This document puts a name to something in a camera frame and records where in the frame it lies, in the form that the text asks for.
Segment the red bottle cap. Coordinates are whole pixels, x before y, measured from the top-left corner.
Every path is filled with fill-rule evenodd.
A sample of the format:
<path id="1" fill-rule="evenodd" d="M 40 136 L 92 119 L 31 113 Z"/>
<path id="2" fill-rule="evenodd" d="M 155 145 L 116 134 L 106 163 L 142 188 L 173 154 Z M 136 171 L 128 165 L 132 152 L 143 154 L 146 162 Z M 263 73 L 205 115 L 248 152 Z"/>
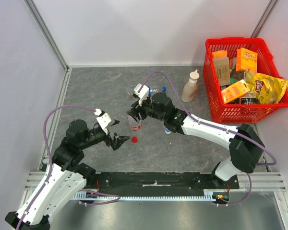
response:
<path id="1" fill-rule="evenodd" d="M 131 141 L 132 141 L 132 143 L 136 143 L 138 141 L 138 138 L 137 137 L 132 137 Z"/>

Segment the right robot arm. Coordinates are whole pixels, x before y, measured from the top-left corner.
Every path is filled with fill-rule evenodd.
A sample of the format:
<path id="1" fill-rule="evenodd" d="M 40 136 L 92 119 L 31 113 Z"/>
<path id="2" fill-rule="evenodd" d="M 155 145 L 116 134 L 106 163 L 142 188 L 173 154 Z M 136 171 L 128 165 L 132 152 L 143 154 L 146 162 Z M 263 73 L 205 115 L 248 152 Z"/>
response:
<path id="1" fill-rule="evenodd" d="M 253 173 L 263 153 L 263 142 L 250 125 L 227 126 L 201 120 L 176 108 L 164 92 L 138 98 L 127 114 L 137 122 L 147 117 L 160 120 L 171 132 L 200 137 L 229 150 L 229 158 L 218 163 L 210 176 L 211 185 L 217 189 L 240 172 Z"/>

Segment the blue white Pocari cap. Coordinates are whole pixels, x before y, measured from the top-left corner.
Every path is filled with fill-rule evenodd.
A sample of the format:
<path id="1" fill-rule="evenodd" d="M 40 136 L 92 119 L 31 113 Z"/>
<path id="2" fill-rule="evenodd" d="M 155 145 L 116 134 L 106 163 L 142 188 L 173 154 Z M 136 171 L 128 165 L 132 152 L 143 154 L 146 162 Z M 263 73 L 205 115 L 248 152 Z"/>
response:
<path id="1" fill-rule="evenodd" d="M 169 129 L 166 128 L 166 129 L 165 129 L 165 133 L 166 133 L 166 134 L 170 134 L 171 131 L 170 131 Z"/>

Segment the red label water bottle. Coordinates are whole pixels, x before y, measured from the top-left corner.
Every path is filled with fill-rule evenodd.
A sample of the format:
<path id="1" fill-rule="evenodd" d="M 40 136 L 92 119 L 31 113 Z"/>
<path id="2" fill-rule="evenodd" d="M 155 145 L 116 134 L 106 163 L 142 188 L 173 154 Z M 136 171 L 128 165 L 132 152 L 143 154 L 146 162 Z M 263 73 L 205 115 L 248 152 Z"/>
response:
<path id="1" fill-rule="evenodd" d="M 132 118 L 132 116 L 128 115 L 128 122 L 129 122 L 129 127 L 132 131 L 138 131 L 142 127 L 141 121 L 136 121 Z"/>

